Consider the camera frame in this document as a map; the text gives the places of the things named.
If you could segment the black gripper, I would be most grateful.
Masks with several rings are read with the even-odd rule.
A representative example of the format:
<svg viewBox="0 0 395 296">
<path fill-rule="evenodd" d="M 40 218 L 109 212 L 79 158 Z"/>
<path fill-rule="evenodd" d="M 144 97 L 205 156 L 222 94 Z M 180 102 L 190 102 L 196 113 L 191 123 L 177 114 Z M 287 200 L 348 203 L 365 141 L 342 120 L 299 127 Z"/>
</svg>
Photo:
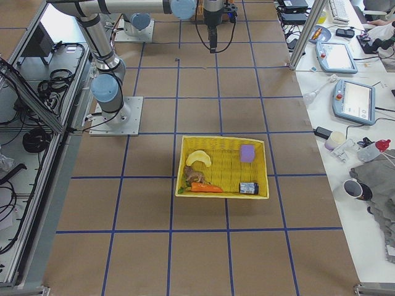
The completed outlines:
<svg viewBox="0 0 395 296">
<path fill-rule="evenodd" d="M 217 26 L 222 22 L 222 10 L 215 12 L 203 9 L 204 23 L 207 26 L 208 39 L 210 46 L 217 46 Z M 210 53 L 215 53 L 216 48 L 210 47 Z"/>
</svg>

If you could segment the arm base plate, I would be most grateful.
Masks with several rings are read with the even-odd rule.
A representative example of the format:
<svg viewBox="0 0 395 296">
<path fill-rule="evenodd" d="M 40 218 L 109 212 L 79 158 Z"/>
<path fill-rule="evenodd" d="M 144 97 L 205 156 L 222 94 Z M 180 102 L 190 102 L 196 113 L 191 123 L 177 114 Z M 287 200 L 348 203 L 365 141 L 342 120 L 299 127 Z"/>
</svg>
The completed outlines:
<svg viewBox="0 0 395 296">
<path fill-rule="evenodd" d="M 89 129 L 92 136 L 137 136 L 141 123 L 143 96 L 125 96 L 124 105 L 114 119 L 113 115 L 103 113 L 104 116 L 93 118 L 93 127 Z"/>
<path fill-rule="evenodd" d="M 116 29 L 114 41 L 119 43 L 151 43 L 154 23 L 154 19 L 151 19 L 150 24 L 146 28 L 138 30 L 130 23 L 125 23 L 124 19 L 121 19 Z"/>
</svg>

